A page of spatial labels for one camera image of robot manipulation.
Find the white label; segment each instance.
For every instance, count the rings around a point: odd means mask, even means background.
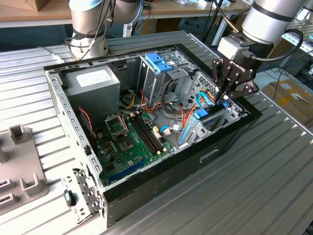
[[[295,99],[299,99],[298,96],[300,96],[298,93],[293,93],[293,94],[291,94],[291,95],[292,95],[292,97],[295,98]]]
[[[80,74],[76,77],[81,87],[90,86],[100,82],[110,81],[111,77],[105,70]]]
[[[288,90],[288,89],[292,89],[292,87],[291,86],[289,86],[289,84],[287,84],[287,83],[282,83],[282,84],[280,84],[285,90]]]

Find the ram slot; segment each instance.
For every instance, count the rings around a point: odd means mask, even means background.
[[[149,131],[144,121],[140,119],[140,117],[132,118],[131,123],[153,155],[162,150],[161,144],[156,140],[154,135],[152,135],[152,133]]]

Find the chip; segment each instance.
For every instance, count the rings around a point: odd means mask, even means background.
[[[111,170],[114,170],[114,169],[115,169],[115,167],[114,167],[113,164],[110,164],[110,165],[106,166],[106,171],[107,171],[107,172],[109,172],[109,171],[111,171]]]
[[[126,152],[127,150],[134,148],[134,143],[129,136],[122,136],[118,138],[116,143],[122,152]]]

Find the robotic arm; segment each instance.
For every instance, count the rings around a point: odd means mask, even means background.
[[[75,60],[105,56],[109,49],[106,33],[113,22],[137,21],[143,0],[69,0],[73,36],[66,45]]]
[[[253,79],[261,63],[286,58],[300,48],[302,33],[286,29],[304,3],[305,0],[256,0],[243,22],[243,31],[238,32],[232,27],[236,33],[221,39],[218,51],[224,58],[213,60],[213,80],[220,90],[215,100],[217,103],[228,97],[236,98],[259,91]],[[307,4],[313,6],[313,0],[308,0]],[[266,58],[273,43],[288,32],[299,34],[298,45],[283,56]],[[236,91],[237,86],[243,83],[244,89]]]

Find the blue drive bracket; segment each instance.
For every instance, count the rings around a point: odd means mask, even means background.
[[[146,54],[145,58],[158,72],[166,72],[173,69],[172,66],[168,65],[164,59],[156,53]]]

